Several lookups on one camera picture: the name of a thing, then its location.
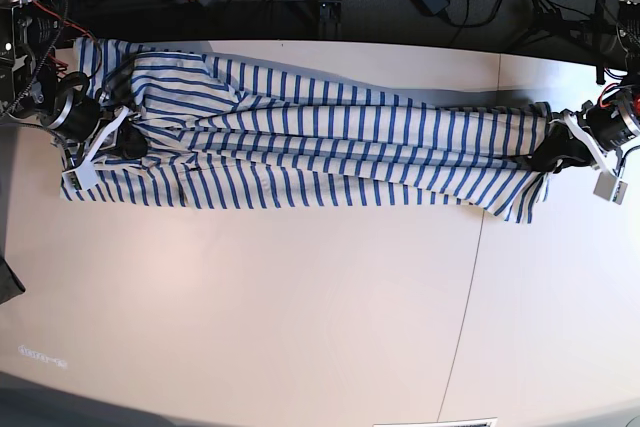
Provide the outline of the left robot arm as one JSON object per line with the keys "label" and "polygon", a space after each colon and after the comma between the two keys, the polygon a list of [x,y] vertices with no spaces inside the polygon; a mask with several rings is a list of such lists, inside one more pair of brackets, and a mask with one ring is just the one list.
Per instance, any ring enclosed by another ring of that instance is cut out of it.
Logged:
{"label": "left robot arm", "polygon": [[639,0],[596,0],[591,27],[594,49],[599,48],[605,16],[611,18],[625,52],[626,73],[612,76],[616,81],[603,89],[594,107],[583,109],[578,125],[601,151],[610,152],[639,137]]}

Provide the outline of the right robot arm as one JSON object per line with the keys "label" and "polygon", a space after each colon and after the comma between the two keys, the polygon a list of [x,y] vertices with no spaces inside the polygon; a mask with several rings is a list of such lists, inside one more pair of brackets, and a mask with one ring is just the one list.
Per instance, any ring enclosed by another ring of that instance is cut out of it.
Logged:
{"label": "right robot arm", "polygon": [[70,0],[1,0],[1,123],[49,134],[73,168],[90,149],[138,160],[137,108],[119,100],[107,46],[69,17]]}

